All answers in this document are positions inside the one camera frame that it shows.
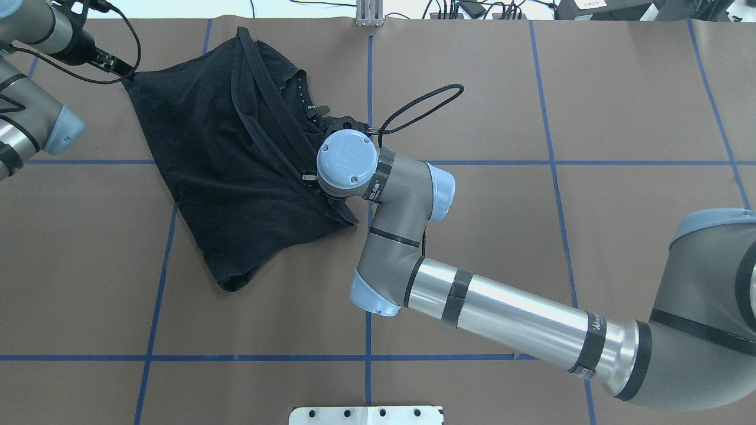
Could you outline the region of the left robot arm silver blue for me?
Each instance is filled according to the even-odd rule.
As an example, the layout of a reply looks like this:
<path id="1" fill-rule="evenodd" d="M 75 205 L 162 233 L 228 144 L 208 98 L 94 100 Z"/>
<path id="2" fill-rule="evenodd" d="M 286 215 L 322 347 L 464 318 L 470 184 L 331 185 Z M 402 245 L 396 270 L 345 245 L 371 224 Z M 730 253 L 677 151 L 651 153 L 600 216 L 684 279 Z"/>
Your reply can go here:
<path id="1" fill-rule="evenodd" d="M 11 177 L 35 154 L 59 155 L 86 126 L 67 105 L 55 99 L 8 62 L 17 52 L 30 54 L 68 73 L 70 66 L 89 64 L 113 73 L 112 83 L 130 80 L 137 65 L 99 48 L 87 31 L 87 14 L 119 13 L 108 1 L 3 1 L 1 3 L 1 178 Z"/>

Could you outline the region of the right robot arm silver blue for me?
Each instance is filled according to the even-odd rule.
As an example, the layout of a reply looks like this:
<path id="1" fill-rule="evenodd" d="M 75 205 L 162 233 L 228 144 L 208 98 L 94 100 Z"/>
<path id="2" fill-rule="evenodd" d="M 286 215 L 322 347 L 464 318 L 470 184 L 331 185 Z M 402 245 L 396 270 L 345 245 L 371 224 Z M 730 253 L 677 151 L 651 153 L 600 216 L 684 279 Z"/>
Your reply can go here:
<path id="1" fill-rule="evenodd" d="M 451 173 L 352 128 L 327 132 L 317 167 L 326 195 L 377 204 L 349 293 L 364 311 L 413 309 L 646 408 L 718 408 L 754 392 L 753 210 L 686 216 L 649 319 L 612 321 L 421 255 L 428 221 L 454 201 Z"/>

